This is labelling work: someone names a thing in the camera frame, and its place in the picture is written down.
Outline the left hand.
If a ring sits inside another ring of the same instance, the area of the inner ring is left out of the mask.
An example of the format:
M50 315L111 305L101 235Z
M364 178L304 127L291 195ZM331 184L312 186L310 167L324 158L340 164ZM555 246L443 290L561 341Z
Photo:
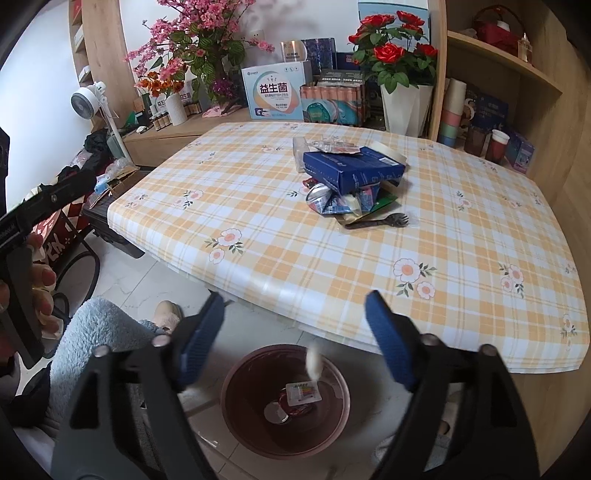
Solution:
M25 246L32 254L28 273L31 278L32 306L42 337L57 340L61 336L63 322L53 315L54 303L51 291L57 280L56 274L48 265L37 262L42 247L40 234L29 234Z

